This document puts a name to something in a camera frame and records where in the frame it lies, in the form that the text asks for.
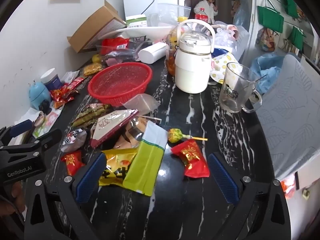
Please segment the person's left hand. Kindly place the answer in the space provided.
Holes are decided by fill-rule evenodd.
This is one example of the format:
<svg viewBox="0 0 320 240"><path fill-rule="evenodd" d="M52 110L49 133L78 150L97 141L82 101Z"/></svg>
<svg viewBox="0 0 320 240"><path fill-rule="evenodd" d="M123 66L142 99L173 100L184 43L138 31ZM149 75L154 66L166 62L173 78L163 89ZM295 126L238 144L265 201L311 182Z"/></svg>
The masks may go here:
<svg viewBox="0 0 320 240"><path fill-rule="evenodd" d="M22 189L22 184L20 181L16 182L12 186L11 197L9 200L12 204L15 205L16 209L23 213L25 211L25 199L24 193ZM15 212L15 208L9 204L6 200L1 199L1 209L0 209L0 216L8 216Z"/></svg>

